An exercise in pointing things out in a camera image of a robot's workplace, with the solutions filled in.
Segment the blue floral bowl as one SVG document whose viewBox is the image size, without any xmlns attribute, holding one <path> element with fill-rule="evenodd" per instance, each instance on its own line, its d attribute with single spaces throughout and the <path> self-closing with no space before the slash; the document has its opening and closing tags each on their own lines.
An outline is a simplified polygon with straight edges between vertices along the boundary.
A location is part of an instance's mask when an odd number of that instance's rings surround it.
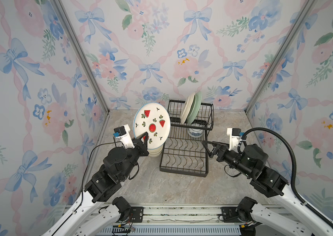
<svg viewBox="0 0 333 236">
<path fill-rule="evenodd" d="M 204 130 L 196 128 L 188 128 L 188 135 L 192 138 L 200 138 L 204 135 Z"/>
</svg>

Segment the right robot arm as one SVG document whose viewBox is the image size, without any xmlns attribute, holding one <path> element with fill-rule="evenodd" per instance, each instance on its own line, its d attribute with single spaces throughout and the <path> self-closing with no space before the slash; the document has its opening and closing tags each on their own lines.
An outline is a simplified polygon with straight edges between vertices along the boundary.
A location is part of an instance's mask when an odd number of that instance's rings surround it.
<svg viewBox="0 0 333 236">
<path fill-rule="evenodd" d="M 268 155 L 258 145 L 247 145 L 238 153 L 227 144 L 209 141 L 202 144 L 210 157 L 217 156 L 218 162 L 225 162 L 229 168 L 246 176 L 256 191 L 278 201 L 297 219 L 293 221 L 274 213 L 256 200 L 245 197 L 237 206 L 239 220 L 265 224 L 289 236 L 333 236 L 333 221 L 299 194 L 294 194 L 291 181 L 266 166 Z"/>
</svg>

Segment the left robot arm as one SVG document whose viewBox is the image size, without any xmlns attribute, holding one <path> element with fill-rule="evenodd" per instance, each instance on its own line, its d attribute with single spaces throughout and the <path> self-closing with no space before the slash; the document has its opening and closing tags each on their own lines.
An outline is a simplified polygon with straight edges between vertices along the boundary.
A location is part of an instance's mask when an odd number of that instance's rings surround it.
<svg viewBox="0 0 333 236">
<path fill-rule="evenodd" d="M 147 132 L 130 139 L 134 147 L 115 147 L 103 160 L 103 165 L 85 184 L 80 196 L 58 222 L 45 232 L 46 236 L 94 236 L 111 224 L 131 222 L 131 205 L 124 197 L 115 198 L 103 206 L 138 166 L 140 157 L 148 156 Z"/>
</svg>

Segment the white plate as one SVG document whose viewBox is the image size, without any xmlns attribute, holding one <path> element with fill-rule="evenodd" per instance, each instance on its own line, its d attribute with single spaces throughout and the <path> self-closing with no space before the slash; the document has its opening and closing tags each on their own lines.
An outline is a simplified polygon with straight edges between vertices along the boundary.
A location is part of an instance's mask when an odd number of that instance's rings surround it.
<svg viewBox="0 0 333 236">
<path fill-rule="evenodd" d="M 168 111 L 159 103 L 148 103 L 136 113 L 133 121 L 135 138 L 148 133 L 148 149 L 161 147 L 168 139 L 171 121 Z"/>
</svg>

